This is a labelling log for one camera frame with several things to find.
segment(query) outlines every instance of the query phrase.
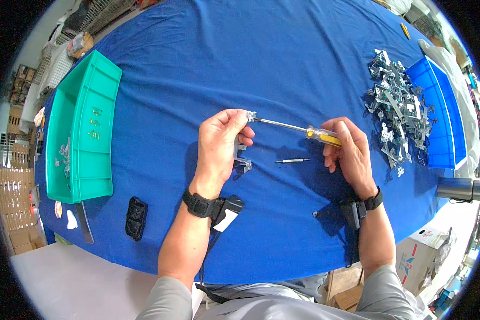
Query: man's right hand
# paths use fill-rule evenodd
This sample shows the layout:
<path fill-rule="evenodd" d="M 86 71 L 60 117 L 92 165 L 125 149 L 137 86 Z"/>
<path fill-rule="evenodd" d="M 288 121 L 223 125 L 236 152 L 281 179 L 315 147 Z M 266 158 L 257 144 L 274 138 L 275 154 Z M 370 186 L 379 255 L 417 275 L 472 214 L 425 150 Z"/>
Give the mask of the man's right hand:
<path fill-rule="evenodd" d="M 350 183 L 361 200 L 377 195 L 377 185 L 371 175 L 370 147 L 366 134 L 346 117 L 330 119 L 322 128 L 333 130 L 341 141 L 342 148 L 326 144 L 323 148 L 324 165 L 329 172 L 336 169 L 336 160 L 346 182 Z"/>

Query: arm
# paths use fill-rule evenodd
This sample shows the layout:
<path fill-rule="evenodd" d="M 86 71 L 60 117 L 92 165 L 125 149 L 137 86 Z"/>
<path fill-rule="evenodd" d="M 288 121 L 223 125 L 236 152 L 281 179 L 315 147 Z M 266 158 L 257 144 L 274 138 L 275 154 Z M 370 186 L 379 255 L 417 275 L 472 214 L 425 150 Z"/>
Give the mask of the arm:
<path fill-rule="evenodd" d="M 342 148 L 326 145 L 323 150 L 325 166 L 330 172 L 336 169 L 336 160 L 361 200 L 377 195 L 377 185 L 371 176 L 370 148 L 366 134 L 348 118 L 331 119 L 322 128 L 338 134 Z M 379 267 L 396 262 L 395 236 L 384 204 L 366 213 L 359 232 L 359 259 L 368 278 Z"/>
<path fill-rule="evenodd" d="M 254 131 L 247 125 L 247 111 L 224 110 L 199 127 L 198 166 L 188 187 L 206 199 L 219 196 L 233 170 L 234 140 L 252 145 Z M 208 248 L 210 218 L 198 218 L 181 203 L 176 219 L 158 255 L 158 275 L 181 281 L 189 290 Z"/>

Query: gray shirt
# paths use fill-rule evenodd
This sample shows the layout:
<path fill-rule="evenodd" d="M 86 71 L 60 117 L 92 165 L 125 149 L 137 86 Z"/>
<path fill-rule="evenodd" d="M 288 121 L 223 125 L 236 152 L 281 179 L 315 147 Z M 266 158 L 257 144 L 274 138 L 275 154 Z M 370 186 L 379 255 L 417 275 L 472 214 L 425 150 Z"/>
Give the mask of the gray shirt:
<path fill-rule="evenodd" d="M 147 308 L 137 320 L 192 319 L 190 291 L 179 280 L 161 277 L 147 299 Z M 277 319 L 415 319 L 395 266 L 377 269 L 365 281 L 354 313 L 288 297 L 264 296 L 234 299 L 207 310 L 198 320 Z"/>

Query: gray sleeve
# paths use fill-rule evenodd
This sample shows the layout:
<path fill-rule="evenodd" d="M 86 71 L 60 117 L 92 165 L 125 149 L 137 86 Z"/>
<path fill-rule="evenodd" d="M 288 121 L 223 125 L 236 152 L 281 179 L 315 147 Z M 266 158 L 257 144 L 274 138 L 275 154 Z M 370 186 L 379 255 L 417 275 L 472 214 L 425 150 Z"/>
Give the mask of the gray sleeve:
<path fill-rule="evenodd" d="M 192 298 L 188 288 L 178 279 L 160 277 L 154 284 L 147 307 L 136 320 L 191 320 Z"/>
<path fill-rule="evenodd" d="M 394 265 L 381 266 L 366 279 L 356 313 L 373 318 L 370 312 L 382 312 L 397 319 L 416 318 Z"/>

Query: blue plastic crate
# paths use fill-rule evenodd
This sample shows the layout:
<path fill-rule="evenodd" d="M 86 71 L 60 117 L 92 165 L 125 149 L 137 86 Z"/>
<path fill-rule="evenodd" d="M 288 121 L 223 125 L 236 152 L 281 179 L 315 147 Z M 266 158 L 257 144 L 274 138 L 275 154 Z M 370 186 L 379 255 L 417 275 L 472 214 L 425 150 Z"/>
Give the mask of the blue plastic crate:
<path fill-rule="evenodd" d="M 424 56 L 405 71 L 415 86 L 422 86 L 425 102 L 434 105 L 429 118 L 438 120 L 429 137 L 429 167 L 457 170 L 466 162 L 462 118 L 448 75 Z"/>

